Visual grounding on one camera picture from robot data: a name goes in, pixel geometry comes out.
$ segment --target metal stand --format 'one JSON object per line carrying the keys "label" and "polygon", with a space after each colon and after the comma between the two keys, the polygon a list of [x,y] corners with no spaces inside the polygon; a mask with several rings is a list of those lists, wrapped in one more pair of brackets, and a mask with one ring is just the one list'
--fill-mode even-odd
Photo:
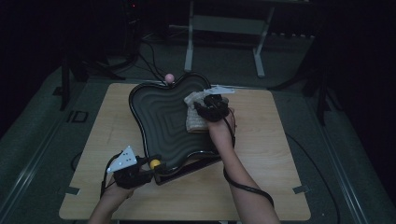
{"label": "metal stand", "polygon": [[184,70],[190,72],[192,68],[193,43],[192,33],[194,30],[236,33],[245,35],[260,35],[259,45],[253,49],[254,62],[256,64],[257,76],[264,77],[262,66],[262,46],[267,36],[269,24],[274,15],[274,7],[270,7],[266,21],[247,20],[236,18],[212,17],[203,15],[194,15],[193,1],[190,1],[190,19],[189,19],[189,44],[187,46],[186,62]]}

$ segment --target black tray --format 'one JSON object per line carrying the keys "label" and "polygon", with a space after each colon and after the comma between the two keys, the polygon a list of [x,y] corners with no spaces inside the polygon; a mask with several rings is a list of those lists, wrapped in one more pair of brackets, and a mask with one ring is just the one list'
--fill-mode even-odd
{"label": "black tray", "polygon": [[157,184],[219,161],[209,133],[186,130],[184,98],[209,88],[205,77],[187,74],[173,85],[143,83],[131,91],[129,105],[142,133],[146,157],[161,158],[162,168],[155,170]]}

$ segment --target cable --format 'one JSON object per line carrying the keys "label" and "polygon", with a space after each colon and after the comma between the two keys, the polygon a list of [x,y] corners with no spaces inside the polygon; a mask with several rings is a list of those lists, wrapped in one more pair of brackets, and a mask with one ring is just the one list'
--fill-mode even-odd
{"label": "cable", "polygon": [[146,42],[144,40],[142,40],[142,43],[147,44],[150,47],[151,54],[152,54],[152,64],[153,64],[153,66],[155,68],[155,71],[157,72],[158,75],[160,75],[162,78],[164,78],[163,74],[161,74],[161,72],[158,71],[157,65],[155,64],[155,51],[154,51],[154,48],[150,45],[150,43],[148,43],[148,42]]}
{"label": "cable", "polygon": [[105,190],[107,190],[108,188],[110,188],[110,186],[112,186],[113,184],[115,184],[116,181],[113,181],[111,184],[108,184],[107,187],[105,187]]}
{"label": "cable", "polygon": [[288,138],[290,138],[291,140],[293,140],[294,143],[297,144],[297,146],[302,150],[302,152],[305,154],[305,156],[306,156],[306,157],[312,162],[312,164],[314,165],[314,167],[315,167],[315,169],[317,170],[317,172],[318,172],[320,178],[322,179],[322,181],[323,181],[323,183],[324,183],[324,185],[325,185],[327,191],[329,192],[330,197],[332,198],[332,202],[333,202],[333,204],[334,204],[335,212],[336,212],[336,215],[337,215],[337,223],[340,223],[340,209],[339,209],[339,207],[338,207],[338,204],[337,204],[336,201],[335,201],[334,195],[332,194],[332,191],[330,190],[329,185],[327,184],[326,180],[324,179],[323,174],[322,174],[321,171],[319,170],[318,166],[315,164],[314,160],[313,160],[313,159],[309,156],[309,154],[306,152],[305,148],[304,148],[295,138],[293,138],[290,134],[288,134],[288,133],[285,133],[285,134],[286,134],[286,136],[287,136]]}
{"label": "cable", "polygon": [[156,70],[159,69],[161,72],[163,72],[164,74],[167,74],[167,72],[165,72],[163,69],[157,67],[154,63],[148,62],[150,64],[152,64],[153,66],[155,66]]}
{"label": "cable", "polygon": [[261,190],[261,189],[255,189],[253,187],[249,187],[249,186],[246,186],[246,185],[241,185],[241,184],[236,183],[235,181],[231,180],[231,178],[228,176],[228,174],[225,171],[225,169],[223,169],[223,174],[224,174],[225,179],[228,181],[228,183],[230,183],[234,187],[239,188],[239,189],[243,189],[243,190],[255,193],[255,194],[260,194],[261,196],[264,196],[271,203],[271,205],[274,207],[274,200],[273,200],[273,198],[271,197],[271,195],[269,193],[267,193],[267,192],[265,192],[264,190]]}
{"label": "cable", "polygon": [[134,57],[128,56],[128,57],[125,57],[125,61],[124,62],[111,64],[111,65],[106,66],[106,68],[111,70],[111,71],[115,71],[115,70],[124,68],[124,67],[130,65],[131,63],[135,63],[137,58],[138,58],[137,55],[135,55]]}
{"label": "cable", "polygon": [[156,34],[156,33],[151,33],[151,34],[147,34],[147,35],[143,36],[142,39],[143,39],[144,41],[148,41],[148,42],[151,42],[151,43],[152,43],[152,42],[158,43],[158,42],[166,41],[166,40],[171,39],[171,38],[173,38],[173,37],[176,37],[176,36],[178,36],[178,35],[187,34],[188,32],[189,32],[189,28],[187,27],[187,28],[183,28],[181,31],[170,32],[169,35],[166,36],[166,37],[163,37],[162,35],[158,35],[158,34]]}
{"label": "cable", "polygon": [[166,86],[165,82],[163,82],[163,78],[158,77],[159,74],[156,74],[156,73],[152,70],[151,66],[149,65],[149,62],[145,59],[145,57],[143,57],[143,55],[142,55],[141,53],[139,53],[139,56],[140,56],[140,58],[146,63],[146,65],[148,66],[148,69],[149,69],[149,71],[151,72],[151,74],[154,75],[155,78],[157,78],[159,81],[161,81],[161,83],[162,83],[163,85]]}
{"label": "cable", "polygon": [[[228,108],[228,110],[230,111],[231,115],[233,115],[233,111]],[[235,147],[235,128],[236,128],[236,124],[235,124],[235,116],[233,115],[233,129],[231,128],[230,123],[228,122],[228,120],[226,118],[223,118],[223,120],[225,121],[225,123],[227,124],[228,127],[228,131],[230,131],[231,134],[231,139],[233,140],[233,147]]]}
{"label": "cable", "polygon": [[135,65],[134,67],[140,68],[140,69],[145,70],[145,71],[148,71],[148,72],[151,72],[151,71],[148,70],[147,68],[141,67],[141,66],[139,66],[139,65]]}
{"label": "cable", "polygon": [[111,162],[113,162],[122,152],[120,152],[117,155],[114,155],[107,163],[106,169],[105,169],[105,174],[103,176],[103,181],[101,184],[101,188],[100,188],[100,198],[102,198],[103,194],[105,193],[105,190],[110,187],[111,185],[113,185],[115,183],[115,181],[113,183],[111,183],[110,185],[106,186],[106,181],[107,181],[107,169],[108,167],[110,167]]}

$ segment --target white device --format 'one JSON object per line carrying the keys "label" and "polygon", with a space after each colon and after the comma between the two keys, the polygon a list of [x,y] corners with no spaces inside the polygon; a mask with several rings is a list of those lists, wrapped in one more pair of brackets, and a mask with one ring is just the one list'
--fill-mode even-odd
{"label": "white device", "polygon": [[134,155],[132,148],[128,146],[113,161],[113,163],[111,163],[111,165],[107,169],[107,172],[112,173],[135,164],[137,164],[136,156]]}
{"label": "white device", "polygon": [[225,94],[225,93],[235,93],[235,90],[217,85],[215,87],[212,87],[211,89],[204,90],[204,92],[209,94]]}

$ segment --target wooden table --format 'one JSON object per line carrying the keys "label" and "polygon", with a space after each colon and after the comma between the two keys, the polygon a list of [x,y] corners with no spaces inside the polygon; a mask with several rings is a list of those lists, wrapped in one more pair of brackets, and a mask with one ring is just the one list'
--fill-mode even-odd
{"label": "wooden table", "polygon": [[[134,84],[111,84],[81,155],[60,209],[64,219],[88,219],[99,200],[108,160],[127,146],[144,156],[140,129],[128,105]],[[310,211],[290,148],[269,91],[235,89],[227,94],[235,109],[236,145],[240,160],[272,195],[281,220],[308,220]],[[121,220],[238,220],[222,162],[157,186],[151,183],[134,192],[113,218]]]}

